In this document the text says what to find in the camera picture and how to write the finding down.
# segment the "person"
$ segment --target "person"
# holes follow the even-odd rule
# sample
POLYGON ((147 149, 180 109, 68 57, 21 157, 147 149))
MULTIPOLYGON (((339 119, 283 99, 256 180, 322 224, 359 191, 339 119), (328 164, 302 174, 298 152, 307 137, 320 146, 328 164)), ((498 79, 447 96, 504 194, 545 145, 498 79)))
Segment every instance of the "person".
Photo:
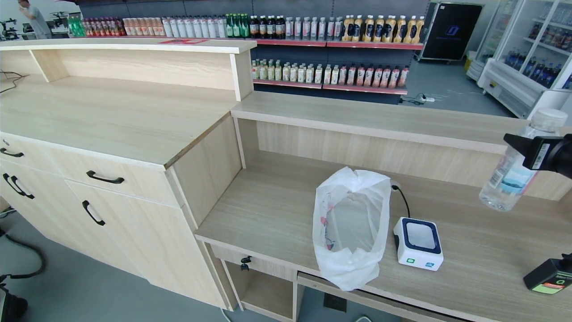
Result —
POLYGON ((18 0, 18 4, 20 5, 20 12, 30 20, 30 26, 34 29, 36 39, 51 38, 50 27, 48 27, 46 21, 43 19, 39 9, 30 6, 28 0, 18 0))

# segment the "light wood countertop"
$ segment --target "light wood countertop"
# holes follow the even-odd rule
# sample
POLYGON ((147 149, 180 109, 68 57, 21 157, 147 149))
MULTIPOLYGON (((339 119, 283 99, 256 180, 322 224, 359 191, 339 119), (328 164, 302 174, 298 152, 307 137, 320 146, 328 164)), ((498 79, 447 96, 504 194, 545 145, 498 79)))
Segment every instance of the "light wood countertop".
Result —
MULTIPOLYGON (((342 165, 259 152, 197 230, 197 239, 319 276, 312 245, 315 188, 342 165)), ((523 197, 509 213, 482 205, 479 188, 389 174, 413 218, 437 224, 444 263, 437 272, 401 265, 393 236, 380 276, 363 290, 471 321, 568 321, 572 292, 547 296, 522 278, 569 252, 572 216, 558 202, 523 197)), ((390 229, 406 216, 391 197, 390 229)))
POLYGON ((256 47, 256 41, 206 40, 193 45, 160 44, 170 38, 66 38, 27 41, 6 41, 0 44, 4 50, 42 49, 126 49, 161 50, 166 52, 240 54, 256 47))
MULTIPOLYGON (((256 121, 503 154, 527 120, 404 105, 253 92, 232 116, 256 121)), ((562 133, 572 132, 565 127, 562 133)))
MULTIPOLYGON (((234 91, 29 75, 0 96, 0 131, 167 168, 236 104, 234 91)), ((11 86, 2 76, 2 89, 11 86)))

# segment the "display fridge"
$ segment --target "display fridge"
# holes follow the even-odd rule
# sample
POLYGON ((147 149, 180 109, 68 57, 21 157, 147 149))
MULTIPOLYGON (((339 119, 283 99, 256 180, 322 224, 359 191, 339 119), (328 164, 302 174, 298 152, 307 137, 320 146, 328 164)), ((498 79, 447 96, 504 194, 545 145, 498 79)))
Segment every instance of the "display fridge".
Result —
POLYGON ((476 58, 471 61, 467 70, 467 76, 477 81, 483 72, 487 59, 494 56, 496 49, 501 43, 501 38, 509 25, 510 18, 517 7, 518 0, 499 1, 496 12, 488 25, 479 49, 476 51, 476 58))
POLYGON ((519 0, 477 84, 509 111, 529 119, 570 97, 572 3, 519 0))

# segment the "gray floor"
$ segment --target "gray floor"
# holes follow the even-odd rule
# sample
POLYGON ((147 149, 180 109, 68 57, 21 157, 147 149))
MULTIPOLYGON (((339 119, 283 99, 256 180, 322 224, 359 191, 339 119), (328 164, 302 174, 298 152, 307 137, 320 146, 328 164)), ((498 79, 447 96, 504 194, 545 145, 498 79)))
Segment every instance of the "gray floor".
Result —
MULTIPOLYGON (((466 76, 463 62, 445 64, 441 61, 413 61, 407 76, 409 97, 424 93, 435 98, 426 108, 515 117, 492 96, 483 95, 476 82, 466 76)), ((404 102, 403 105, 415 106, 404 102)))
MULTIPOLYGON (((29 302, 23 322, 224 322, 220 310, 150 285, 125 273, 63 247, 42 236, 18 213, 0 219, 10 236, 39 246, 47 256, 44 273, 27 280, 7 280, 14 295, 29 302)), ((37 255, 0 238, 0 274, 24 274, 39 267, 37 255)), ((374 322, 398 322, 396 316, 348 303, 347 313, 323 308, 323 293, 307 289, 300 319, 355 321, 367 315, 374 322)), ((227 313, 233 322, 270 322, 250 311, 227 313)))

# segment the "red sticker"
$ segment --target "red sticker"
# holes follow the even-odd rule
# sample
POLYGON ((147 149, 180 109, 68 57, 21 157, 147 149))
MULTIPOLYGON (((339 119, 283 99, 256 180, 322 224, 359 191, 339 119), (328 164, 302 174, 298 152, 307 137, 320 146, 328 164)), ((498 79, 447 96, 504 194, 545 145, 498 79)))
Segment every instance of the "red sticker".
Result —
POLYGON ((161 41, 159 44, 167 45, 196 45, 201 42, 208 41, 208 39, 171 39, 167 41, 161 41))

